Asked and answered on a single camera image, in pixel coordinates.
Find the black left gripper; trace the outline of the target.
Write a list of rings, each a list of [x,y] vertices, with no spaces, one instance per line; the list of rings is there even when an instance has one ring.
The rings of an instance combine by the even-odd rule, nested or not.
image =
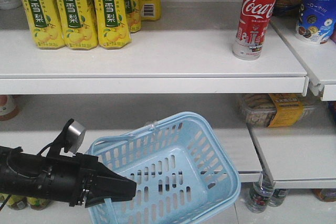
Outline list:
[[[136,193],[136,182],[98,163],[96,156],[47,157],[45,169],[43,198],[71,207],[85,204],[90,208],[108,199],[131,200]]]

